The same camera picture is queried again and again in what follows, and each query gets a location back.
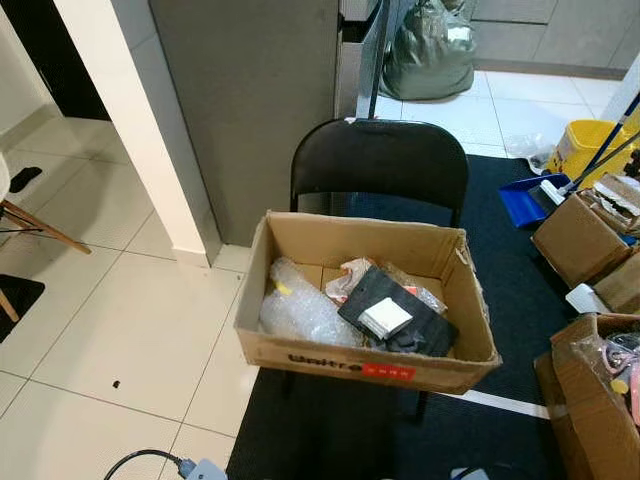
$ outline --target mop handle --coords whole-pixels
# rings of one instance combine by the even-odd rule
[[[567,185],[565,185],[564,187],[561,187],[558,191],[559,192],[564,192],[561,193],[561,195],[564,195],[567,192],[570,192],[572,190],[574,190],[576,187],[578,187],[578,185],[580,185],[580,183],[582,183],[582,181],[587,178],[587,176],[593,172],[594,170],[596,170],[597,168],[600,168],[602,165],[604,165],[605,163],[607,163],[612,157],[615,157],[617,154],[619,154],[622,150],[624,150],[625,148],[627,148],[629,146],[630,143],[633,143],[637,138],[640,137],[640,130],[638,130],[636,133],[634,133],[633,135],[631,135],[627,140],[625,140],[624,142],[622,142],[620,144],[619,147],[617,147],[616,149],[614,149],[611,153],[609,153],[606,157],[604,157],[602,160],[600,160],[598,163],[596,163],[595,165],[593,165],[591,168],[586,169],[584,172],[582,172],[582,175],[580,175],[578,178],[576,178],[573,182],[569,182]]]
[[[587,164],[587,166],[585,168],[585,171],[589,171],[589,169],[592,168],[596,164],[598,159],[602,156],[602,154],[605,152],[605,150],[609,147],[611,142],[613,142],[613,139],[616,137],[616,135],[618,135],[618,132],[622,128],[622,125],[624,124],[624,122],[627,121],[627,118],[629,118],[629,116],[636,109],[636,107],[638,106],[638,103],[640,103],[640,92],[638,92],[636,94],[635,98],[631,101],[631,103],[629,104],[629,106],[627,107],[625,112],[622,114],[622,117],[620,117],[620,120],[618,120],[618,123],[616,123],[615,126],[613,127],[613,130],[611,130],[611,133],[609,134],[609,136],[602,143],[602,145],[600,145],[600,148],[598,149],[596,154],[593,156],[591,161]]]

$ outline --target chair backrest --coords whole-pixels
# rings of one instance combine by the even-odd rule
[[[453,210],[460,219],[469,165],[458,141],[428,123],[332,120],[300,143],[291,167],[291,211],[320,192],[396,195]]]

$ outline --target dark carpet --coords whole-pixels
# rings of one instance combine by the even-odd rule
[[[44,283],[10,275],[0,275],[0,289],[18,316],[22,318],[44,292]],[[0,342],[11,333],[15,326],[16,324],[11,321],[9,315],[0,308]]]
[[[543,403],[533,360],[573,313],[565,288],[530,241],[516,230],[498,188],[531,176],[514,160],[471,157],[462,216],[491,328],[504,365],[474,389]],[[447,225],[449,213],[404,199],[355,194],[347,214]],[[362,382],[295,375],[291,394],[282,373],[261,369],[227,473],[231,480],[445,480],[453,468],[502,463],[491,480],[563,479],[549,422],[432,394],[425,418],[402,418],[416,393]]]

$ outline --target white wall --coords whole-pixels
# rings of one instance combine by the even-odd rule
[[[148,0],[111,0],[173,167],[206,243],[220,238]]]
[[[624,76],[620,87],[618,87],[615,95],[609,101],[607,108],[605,108],[602,115],[600,115],[600,119],[617,123],[638,92],[640,92],[640,54],[636,56],[636,59]]]
[[[47,104],[53,99],[0,7],[0,135]]]
[[[191,145],[185,143],[186,129],[184,125],[181,129],[176,119],[179,109],[169,102],[153,110],[151,101],[157,100],[154,89],[163,84],[151,82],[145,91],[141,81],[145,77],[149,82],[161,69],[150,62],[139,69],[147,75],[138,73],[110,0],[54,2],[169,234],[177,259],[206,266],[207,259],[217,254],[220,239],[208,202],[203,205],[206,192]],[[144,6],[138,0],[131,3]],[[131,17],[134,24],[137,18]],[[175,98],[173,88],[168,92],[166,84],[159,90],[160,95],[169,93]]]

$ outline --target blue dustpan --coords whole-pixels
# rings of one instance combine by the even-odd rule
[[[563,187],[571,181],[564,173],[554,173],[552,175],[519,180],[498,190],[502,203],[504,203],[511,221],[517,228],[525,227],[547,218],[547,213],[529,195],[529,190],[540,185],[543,180],[549,180],[556,188]]]

